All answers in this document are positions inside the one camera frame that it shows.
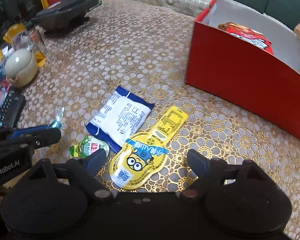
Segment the clear glass jar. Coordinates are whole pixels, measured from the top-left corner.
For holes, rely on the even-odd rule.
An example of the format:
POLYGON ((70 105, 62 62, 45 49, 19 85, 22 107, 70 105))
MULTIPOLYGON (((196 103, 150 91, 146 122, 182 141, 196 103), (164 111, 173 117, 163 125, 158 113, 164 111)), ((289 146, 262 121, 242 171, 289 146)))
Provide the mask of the clear glass jar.
POLYGON ((39 31, 32 23, 28 29, 22 23, 12 25, 3 35, 3 40, 10 44, 15 51, 21 48, 31 51, 36 57, 38 67, 44 67, 47 48, 39 31))

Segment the black tray device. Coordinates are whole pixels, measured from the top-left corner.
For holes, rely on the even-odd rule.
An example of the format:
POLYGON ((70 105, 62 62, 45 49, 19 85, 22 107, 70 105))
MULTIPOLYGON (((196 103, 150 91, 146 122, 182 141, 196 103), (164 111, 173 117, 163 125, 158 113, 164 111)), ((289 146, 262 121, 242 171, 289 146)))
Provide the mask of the black tray device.
POLYGON ((36 13, 31 22, 45 30, 64 29, 74 18, 85 17, 93 8, 91 1, 62 0, 36 13))

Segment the teal candy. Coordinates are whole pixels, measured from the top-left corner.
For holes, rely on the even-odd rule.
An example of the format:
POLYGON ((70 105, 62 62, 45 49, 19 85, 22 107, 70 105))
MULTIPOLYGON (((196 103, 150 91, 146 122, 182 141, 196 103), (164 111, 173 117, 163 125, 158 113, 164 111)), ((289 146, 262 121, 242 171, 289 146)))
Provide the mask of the teal candy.
POLYGON ((55 110, 55 118, 51 124, 49 124, 49 128, 57 128, 61 129, 62 124, 61 124, 61 119, 63 118, 64 114, 64 107, 59 107, 55 110))

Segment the red cardboard box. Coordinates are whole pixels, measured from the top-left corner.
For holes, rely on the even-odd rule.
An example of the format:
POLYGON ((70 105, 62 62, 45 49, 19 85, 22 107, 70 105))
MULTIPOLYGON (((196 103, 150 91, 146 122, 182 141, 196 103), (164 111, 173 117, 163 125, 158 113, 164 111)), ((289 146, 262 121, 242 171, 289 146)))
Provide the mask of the red cardboard box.
POLYGON ((185 81, 272 122, 300 140, 300 38, 261 13, 212 0, 194 22, 185 81), (262 33, 274 55, 218 28, 262 33))

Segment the yellow minion pouch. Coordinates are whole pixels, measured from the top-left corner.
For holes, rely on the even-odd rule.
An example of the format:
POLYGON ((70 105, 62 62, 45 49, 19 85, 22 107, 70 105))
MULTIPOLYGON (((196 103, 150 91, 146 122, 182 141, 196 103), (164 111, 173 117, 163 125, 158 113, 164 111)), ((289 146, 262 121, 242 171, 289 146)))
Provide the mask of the yellow minion pouch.
POLYGON ((145 184, 165 166, 167 144, 187 118, 187 113, 171 106, 150 131, 138 132, 128 138, 110 162, 112 182, 124 190, 135 190, 145 184))

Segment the red snack bag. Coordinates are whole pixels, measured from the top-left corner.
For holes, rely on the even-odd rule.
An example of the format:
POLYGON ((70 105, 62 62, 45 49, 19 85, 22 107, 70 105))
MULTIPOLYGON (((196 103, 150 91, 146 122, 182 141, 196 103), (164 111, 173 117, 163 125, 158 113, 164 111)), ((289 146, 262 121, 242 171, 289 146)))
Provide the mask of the red snack bag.
POLYGON ((254 29, 233 22, 219 24, 218 28, 226 31, 236 38, 240 38, 243 41, 246 41, 264 51, 267 51, 271 55, 274 55, 271 42, 266 39, 262 33, 254 29))

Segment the black remote with buttons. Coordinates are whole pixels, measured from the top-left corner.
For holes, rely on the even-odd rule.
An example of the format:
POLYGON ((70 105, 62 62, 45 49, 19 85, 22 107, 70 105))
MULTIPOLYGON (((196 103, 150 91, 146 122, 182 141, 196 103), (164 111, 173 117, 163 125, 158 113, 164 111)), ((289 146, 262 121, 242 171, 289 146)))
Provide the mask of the black remote with buttons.
POLYGON ((25 96, 19 89, 10 90, 0 106, 0 127, 16 127, 25 102, 25 96))

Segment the grey ball in bowl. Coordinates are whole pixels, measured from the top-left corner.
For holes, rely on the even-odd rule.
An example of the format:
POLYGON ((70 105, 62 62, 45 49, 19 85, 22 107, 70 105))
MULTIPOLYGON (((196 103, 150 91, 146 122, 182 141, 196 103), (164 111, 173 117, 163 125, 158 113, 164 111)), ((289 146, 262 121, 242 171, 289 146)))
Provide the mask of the grey ball in bowl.
POLYGON ((28 85, 36 76, 38 63, 32 51, 25 48, 16 50, 5 64, 6 79, 14 87, 28 85))

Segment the green jelly cup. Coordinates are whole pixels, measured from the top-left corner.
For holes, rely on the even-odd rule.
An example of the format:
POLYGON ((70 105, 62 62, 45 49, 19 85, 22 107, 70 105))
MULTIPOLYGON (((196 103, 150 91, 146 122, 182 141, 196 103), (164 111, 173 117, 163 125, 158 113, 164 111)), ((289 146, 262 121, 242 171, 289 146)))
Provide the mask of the green jelly cup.
POLYGON ((105 150, 106 156, 108 156, 110 150, 109 145, 89 135, 85 136, 78 144, 71 146, 69 151, 72 157, 84 159, 99 149, 105 150))

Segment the blue white snack packet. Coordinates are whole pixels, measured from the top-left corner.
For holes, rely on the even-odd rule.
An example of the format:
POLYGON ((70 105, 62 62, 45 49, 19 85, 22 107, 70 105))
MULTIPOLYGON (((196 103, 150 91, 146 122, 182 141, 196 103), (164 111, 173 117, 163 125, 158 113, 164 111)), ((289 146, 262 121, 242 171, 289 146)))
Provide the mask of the blue white snack packet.
POLYGON ((153 103, 118 86, 85 127, 92 136, 105 141, 114 153, 118 153, 125 141, 139 130, 153 108, 153 103))

